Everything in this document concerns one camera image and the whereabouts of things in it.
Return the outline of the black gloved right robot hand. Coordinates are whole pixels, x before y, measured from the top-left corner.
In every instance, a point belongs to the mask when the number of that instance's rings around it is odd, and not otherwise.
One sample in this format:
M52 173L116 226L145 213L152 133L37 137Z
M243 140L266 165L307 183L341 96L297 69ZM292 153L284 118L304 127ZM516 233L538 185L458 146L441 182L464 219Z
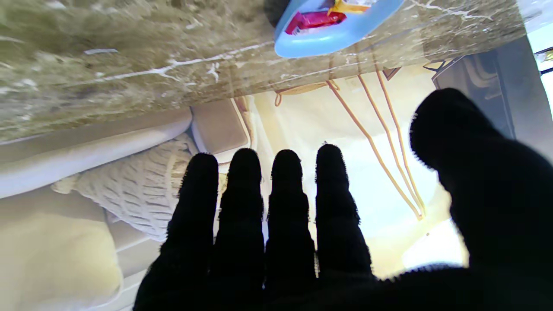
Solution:
M186 168L167 239L137 291L135 311L515 311L552 309L552 165L506 138L460 91L432 92L410 147L451 196L469 266L432 264L379 279L359 228L342 153L316 159L317 242L308 230L302 166L281 150L271 171L264 241L261 166L235 153L213 233L218 165Z

